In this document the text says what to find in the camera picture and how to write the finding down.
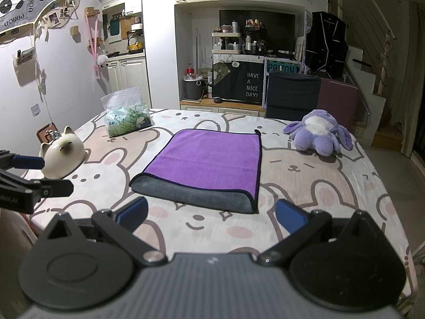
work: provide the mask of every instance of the black screen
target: black screen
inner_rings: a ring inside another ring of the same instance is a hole
[[[279,56],[278,50],[295,51],[295,15],[255,10],[220,10],[220,25],[237,21],[243,38],[247,19],[258,19],[267,29],[267,50]]]

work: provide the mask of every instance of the purple plush toy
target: purple plush toy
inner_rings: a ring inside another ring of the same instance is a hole
[[[326,110],[315,109],[305,115],[302,121],[294,121],[285,127],[283,133],[294,139],[297,150],[316,150],[319,155],[330,156],[335,150],[341,152],[337,135],[343,147],[353,149],[348,130]]]

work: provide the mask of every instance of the purple towel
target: purple towel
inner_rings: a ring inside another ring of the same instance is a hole
[[[176,133],[130,186],[174,202],[257,213],[260,167],[259,132],[187,129]]]

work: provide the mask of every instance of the black chair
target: black chair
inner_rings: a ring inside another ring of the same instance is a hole
[[[321,80],[316,75],[273,70],[266,93],[266,118],[300,121],[317,107]]]

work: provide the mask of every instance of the white pom-pom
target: white pom-pom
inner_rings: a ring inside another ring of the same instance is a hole
[[[97,57],[97,64],[103,66],[108,63],[108,57],[105,54],[101,54]]]

